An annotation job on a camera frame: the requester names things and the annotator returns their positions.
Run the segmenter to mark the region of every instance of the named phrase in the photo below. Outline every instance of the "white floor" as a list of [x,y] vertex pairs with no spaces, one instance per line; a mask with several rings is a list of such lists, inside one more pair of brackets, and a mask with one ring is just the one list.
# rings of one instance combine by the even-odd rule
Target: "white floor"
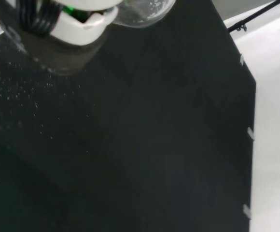
[[247,27],[232,36],[257,81],[251,232],[280,232],[280,6]]

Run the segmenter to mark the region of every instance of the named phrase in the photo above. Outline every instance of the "white robot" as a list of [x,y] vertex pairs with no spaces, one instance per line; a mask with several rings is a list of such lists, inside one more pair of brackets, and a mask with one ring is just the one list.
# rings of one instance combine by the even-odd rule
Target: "white robot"
[[0,0],[0,33],[43,68],[74,74],[103,44],[114,23],[144,28],[175,0]]

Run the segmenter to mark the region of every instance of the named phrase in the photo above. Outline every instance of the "white wall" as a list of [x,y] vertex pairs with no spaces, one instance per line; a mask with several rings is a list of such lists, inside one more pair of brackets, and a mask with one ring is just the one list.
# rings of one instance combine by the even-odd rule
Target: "white wall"
[[212,0],[222,19],[234,17],[272,0]]
[[247,27],[233,38],[257,81],[251,232],[280,232],[280,6]]

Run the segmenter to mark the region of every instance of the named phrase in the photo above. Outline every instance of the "dark fabric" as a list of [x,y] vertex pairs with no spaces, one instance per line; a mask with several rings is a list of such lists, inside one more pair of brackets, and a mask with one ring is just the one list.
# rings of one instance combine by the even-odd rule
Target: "dark fabric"
[[0,231],[247,232],[254,95],[209,0],[69,78],[1,36]]

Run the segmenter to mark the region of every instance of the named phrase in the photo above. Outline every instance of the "black rod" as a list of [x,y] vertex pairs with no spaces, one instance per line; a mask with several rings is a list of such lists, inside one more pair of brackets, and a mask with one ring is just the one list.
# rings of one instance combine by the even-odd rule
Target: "black rod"
[[268,10],[271,10],[273,7],[276,7],[280,4],[280,0],[276,0],[275,2],[271,3],[270,5],[262,8],[261,10],[257,11],[256,13],[252,14],[251,16],[247,17],[246,19],[243,19],[239,22],[237,22],[235,25],[228,28],[229,32],[233,32],[234,30],[240,29],[242,26],[244,26],[246,23],[252,21],[256,17],[262,15],[263,13],[267,12]]

